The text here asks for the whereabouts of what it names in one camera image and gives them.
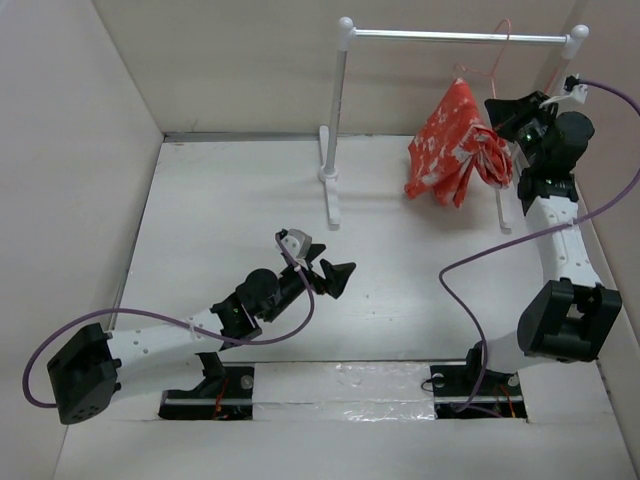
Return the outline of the red white tie-dye trousers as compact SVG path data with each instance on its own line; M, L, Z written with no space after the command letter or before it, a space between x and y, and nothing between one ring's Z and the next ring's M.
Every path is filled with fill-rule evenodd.
M471 176L503 189L512 181L507 143L485 124L469 84L458 77L408 146L410 199L432 193L442 206L461 207Z

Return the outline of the pink wire hanger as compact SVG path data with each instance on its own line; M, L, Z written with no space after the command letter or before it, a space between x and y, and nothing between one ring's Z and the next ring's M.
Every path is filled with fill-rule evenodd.
M459 78L463 78L465 74L471 74L478 77L482 77L488 80L491 90L491 98L497 98L497 89L496 89L496 73L500 66L502 57L509 46L510 37L512 34L512 23L508 18L503 18L496 26L493 31L496 33L504 33L506 35L506 40L499 50L499 53L496 55L493 64L489 70L478 70L474 68L467 67L461 63L455 63L452 69L452 78L457 81Z

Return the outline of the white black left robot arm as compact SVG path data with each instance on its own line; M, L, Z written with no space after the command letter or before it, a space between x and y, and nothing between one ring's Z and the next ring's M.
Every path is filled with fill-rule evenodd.
M61 424L90 420L113 402L147 390L170 364L197 362L188 374L195 398L225 397L233 376L220 353L242 346L270 346L299 334L314 316L316 299L339 298L356 269L322 258L323 244L299 240L294 230L276 235L284 269L260 268L247 275L224 300L187 319L140 309L118 308L118 315L156 320L154 327L106 330L91 312L72 321L73 335L47 362Z

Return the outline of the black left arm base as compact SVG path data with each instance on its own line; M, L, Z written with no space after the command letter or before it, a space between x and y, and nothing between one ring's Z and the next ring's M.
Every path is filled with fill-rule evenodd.
M255 365L223 363L216 352L197 356L202 380L191 390L164 391L158 416L172 421L252 420Z

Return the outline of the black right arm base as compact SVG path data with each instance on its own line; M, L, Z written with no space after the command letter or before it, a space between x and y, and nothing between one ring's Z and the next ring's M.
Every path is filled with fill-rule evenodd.
M437 419L525 419L524 396L517 374L486 369L481 373L482 348L477 343L464 361L429 367L421 389L433 395Z

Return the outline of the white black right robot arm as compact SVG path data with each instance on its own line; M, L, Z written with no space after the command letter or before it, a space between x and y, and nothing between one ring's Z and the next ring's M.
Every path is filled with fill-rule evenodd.
M536 236L543 286L514 332L469 350L462 381L476 394L532 365L596 360L622 308L620 293L595 272L577 223L573 170L595 134L591 120L577 111L559 112L557 99L540 91L488 99L485 108L496 134L516 144L527 161L517 197Z

